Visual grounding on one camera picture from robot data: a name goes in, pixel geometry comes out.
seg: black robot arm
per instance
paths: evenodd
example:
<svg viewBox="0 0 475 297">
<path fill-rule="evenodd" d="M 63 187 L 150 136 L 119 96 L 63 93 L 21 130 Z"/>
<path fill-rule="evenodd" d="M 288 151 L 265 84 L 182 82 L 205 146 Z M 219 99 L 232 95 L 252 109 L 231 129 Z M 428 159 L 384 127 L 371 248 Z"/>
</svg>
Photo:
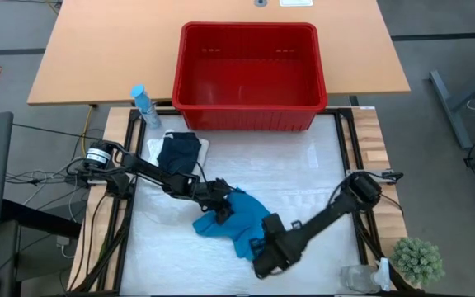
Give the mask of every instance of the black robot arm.
<svg viewBox="0 0 475 297">
<path fill-rule="evenodd" d="M 276 269 L 289 269 L 300 260 L 311 239 L 342 215 L 373 208 L 379 202 L 381 193 L 379 184 L 372 177 L 365 172 L 357 172 L 342 182 L 340 195 L 306 224 L 296 221 L 293 228 L 287 231 L 277 214 L 265 217 L 262 222 L 264 238 L 251 241 L 256 276 L 262 279 Z"/>
<path fill-rule="evenodd" d="M 115 151 L 115 166 L 111 160 Z M 232 215 L 227 195 L 233 190 L 224 179 L 201 181 L 196 175 L 170 173 L 126 151 L 122 145 L 111 141 L 97 141 L 87 151 L 85 160 L 77 168 L 77 176 L 83 180 L 100 179 L 107 183 L 110 196 L 129 199 L 133 196 L 130 178 L 126 173 L 142 177 L 158 184 L 172 198 L 192 200 L 201 210 L 214 210 L 218 224 Z"/>
</svg>

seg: wooden table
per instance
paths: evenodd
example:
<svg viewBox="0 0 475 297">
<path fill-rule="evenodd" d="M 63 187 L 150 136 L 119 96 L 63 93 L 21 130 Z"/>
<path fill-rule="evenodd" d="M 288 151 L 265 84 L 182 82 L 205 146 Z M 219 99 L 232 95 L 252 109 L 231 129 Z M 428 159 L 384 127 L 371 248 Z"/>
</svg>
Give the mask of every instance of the wooden table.
<svg viewBox="0 0 475 297">
<path fill-rule="evenodd" d="M 111 108 L 109 117 L 107 119 L 106 129 L 104 132 L 104 139 L 123 143 L 125 139 L 125 133 L 127 130 L 129 116 L 129 108 L 117 107 Z M 360 151 L 364 163 L 364 168 L 368 170 L 379 170 L 390 168 L 388 155 L 386 154 L 386 148 L 384 146 L 383 136 L 380 131 L 379 120 L 377 119 L 377 112 L 373 107 L 353 107 L 353 116 L 355 118 L 355 127 L 357 136 L 359 139 Z M 352 168 L 356 168 L 353 150 L 350 145 L 350 134 L 347 129 L 347 124 L 344 124 L 344 135 L 348 146 L 348 157 Z M 132 139 L 131 147 L 136 147 L 136 141 L 139 132 L 139 127 L 135 126 L 134 137 Z M 381 185 L 383 193 L 398 202 L 397 191 L 395 186 Z M 89 250 L 89 234 L 91 233 L 91 217 L 95 212 L 96 206 L 99 200 L 103 197 L 105 186 L 94 186 L 91 189 L 89 199 L 87 202 L 86 223 L 82 226 L 85 228 L 86 241 L 84 248 L 84 257 L 82 264 L 82 271 L 78 275 L 75 286 L 77 286 L 84 278 L 85 273 L 82 273 L 87 268 L 87 253 Z M 100 209 L 97 210 L 95 225 L 93 229 L 92 250 L 90 257 L 90 270 L 95 265 L 101 251 L 101 245 L 106 236 L 107 226 L 109 224 L 111 214 L 112 199 L 104 200 Z M 389 257 L 393 251 L 393 245 L 398 239 L 406 237 L 407 231 L 404 224 L 401 211 L 389 201 L 381 199 L 378 205 L 374 207 L 375 221 L 377 224 L 380 242 L 382 245 L 383 253 Z M 124 216 L 124 212 L 119 212 L 119 221 L 117 226 L 120 225 L 120 221 Z M 73 262 L 73 269 L 69 277 L 69 284 L 73 282 L 76 275 L 82 253 L 82 235 L 80 232 L 80 240 L 78 241 L 78 247 L 76 256 Z M 115 252 L 110 260 L 108 268 L 106 289 L 110 290 L 113 286 L 113 279 L 116 268 L 116 258 L 118 254 Z M 368 252 L 369 263 L 374 263 L 371 257 L 371 252 Z"/>
<path fill-rule="evenodd" d="M 132 102 L 140 83 L 151 98 L 170 98 L 189 21 L 309 22 L 330 95 L 410 91 L 376 0 L 65 0 L 28 104 Z"/>
</svg>

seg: blue cloth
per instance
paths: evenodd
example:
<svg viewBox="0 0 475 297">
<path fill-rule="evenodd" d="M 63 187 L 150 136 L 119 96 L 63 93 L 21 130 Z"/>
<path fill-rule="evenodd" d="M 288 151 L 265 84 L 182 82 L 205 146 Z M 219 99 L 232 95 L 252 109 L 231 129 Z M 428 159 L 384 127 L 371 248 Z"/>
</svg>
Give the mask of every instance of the blue cloth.
<svg viewBox="0 0 475 297">
<path fill-rule="evenodd" d="M 210 211 L 193 223 L 194 229 L 202 236 L 230 237 L 234 242 L 237 256 L 252 261 L 254 254 L 250 240 L 263 238 L 261 220 L 270 215 L 270 212 L 260 201 L 239 189 L 231 192 L 227 199 L 232 205 L 234 214 L 226 222 L 218 225 L 215 222 L 215 212 Z"/>
</svg>

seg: succulent plant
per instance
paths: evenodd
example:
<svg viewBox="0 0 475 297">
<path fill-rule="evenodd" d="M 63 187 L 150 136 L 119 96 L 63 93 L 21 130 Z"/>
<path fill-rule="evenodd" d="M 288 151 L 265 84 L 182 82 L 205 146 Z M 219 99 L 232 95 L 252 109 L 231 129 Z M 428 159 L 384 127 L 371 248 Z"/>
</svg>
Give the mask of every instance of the succulent plant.
<svg viewBox="0 0 475 297">
<path fill-rule="evenodd" d="M 439 249 L 419 238 L 401 238 L 393 247 L 390 261 L 413 285 L 428 285 L 444 276 Z"/>
</svg>

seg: water bottle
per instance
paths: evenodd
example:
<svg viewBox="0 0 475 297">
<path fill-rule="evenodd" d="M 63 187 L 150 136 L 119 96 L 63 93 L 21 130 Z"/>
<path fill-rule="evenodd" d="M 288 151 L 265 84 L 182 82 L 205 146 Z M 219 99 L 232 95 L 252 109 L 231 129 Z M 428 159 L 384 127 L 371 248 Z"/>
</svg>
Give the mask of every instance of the water bottle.
<svg viewBox="0 0 475 297">
<path fill-rule="evenodd" d="M 369 265 L 342 267 L 341 281 L 347 288 L 360 293 L 377 293 L 381 289 L 389 291 L 391 280 L 388 259 L 380 258 L 378 269 Z"/>
<path fill-rule="evenodd" d="M 148 94 L 144 91 L 144 85 L 137 85 L 131 89 L 131 96 L 135 100 L 135 106 L 140 111 L 140 115 L 146 122 L 149 129 L 157 129 L 161 127 L 161 120 L 158 117 L 155 106 L 153 105 L 151 99 L 149 99 Z"/>
</svg>

